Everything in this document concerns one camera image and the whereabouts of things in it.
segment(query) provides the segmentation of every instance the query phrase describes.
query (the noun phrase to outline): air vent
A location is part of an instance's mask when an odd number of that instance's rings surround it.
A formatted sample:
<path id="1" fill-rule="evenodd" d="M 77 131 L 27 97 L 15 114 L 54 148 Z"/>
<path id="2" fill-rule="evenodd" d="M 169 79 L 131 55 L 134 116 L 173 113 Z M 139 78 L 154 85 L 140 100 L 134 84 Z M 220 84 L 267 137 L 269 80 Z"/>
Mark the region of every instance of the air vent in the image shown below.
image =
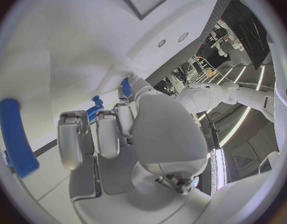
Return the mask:
<path id="1" fill-rule="evenodd" d="M 250 144 L 246 143 L 232 151 L 233 158 L 237 164 L 238 170 L 241 170 L 249 164 L 255 162 L 258 158 L 251 148 Z"/>

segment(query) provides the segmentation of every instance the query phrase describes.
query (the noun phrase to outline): vent grille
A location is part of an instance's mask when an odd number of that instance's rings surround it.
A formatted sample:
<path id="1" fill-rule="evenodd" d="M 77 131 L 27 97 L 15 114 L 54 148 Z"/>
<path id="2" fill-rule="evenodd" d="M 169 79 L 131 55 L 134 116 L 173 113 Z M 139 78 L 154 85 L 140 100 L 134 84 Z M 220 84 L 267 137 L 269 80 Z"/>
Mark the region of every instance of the vent grille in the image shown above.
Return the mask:
<path id="1" fill-rule="evenodd" d="M 249 144 L 244 144 L 243 146 L 233 150 L 233 157 L 239 170 L 258 159 Z"/>

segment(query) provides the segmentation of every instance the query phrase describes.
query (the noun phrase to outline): robotic arm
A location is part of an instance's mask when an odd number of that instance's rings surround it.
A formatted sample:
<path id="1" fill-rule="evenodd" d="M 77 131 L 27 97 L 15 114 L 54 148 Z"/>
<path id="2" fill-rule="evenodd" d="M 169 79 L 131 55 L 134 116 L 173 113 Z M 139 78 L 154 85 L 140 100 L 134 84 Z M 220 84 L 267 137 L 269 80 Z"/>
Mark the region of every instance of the robotic arm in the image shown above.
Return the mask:
<path id="1" fill-rule="evenodd" d="M 274 122 L 274 92 L 262 92 L 239 87 L 238 84 L 225 82 L 191 83 L 175 99 L 189 113 L 199 113 L 217 107 L 221 102 L 234 105 L 241 103 L 261 111 L 271 122 Z"/>

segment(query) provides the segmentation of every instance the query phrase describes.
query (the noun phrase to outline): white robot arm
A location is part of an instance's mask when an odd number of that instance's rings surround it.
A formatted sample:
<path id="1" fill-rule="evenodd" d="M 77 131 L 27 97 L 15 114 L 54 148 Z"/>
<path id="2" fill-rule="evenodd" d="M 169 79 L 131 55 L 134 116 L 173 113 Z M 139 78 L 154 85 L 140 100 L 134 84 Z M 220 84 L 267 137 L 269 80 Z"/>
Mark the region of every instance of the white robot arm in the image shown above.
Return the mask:
<path id="1" fill-rule="evenodd" d="M 238 102 L 261 111 L 269 121 L 274 122 L 274 92 L 272 91 L 262 92 L 239 87 L 232 82 L 225 82 L 222 85 L 191 83 L 175 99 L 189 113 L 208 111 L 221 102 L 232 105 Z"/>

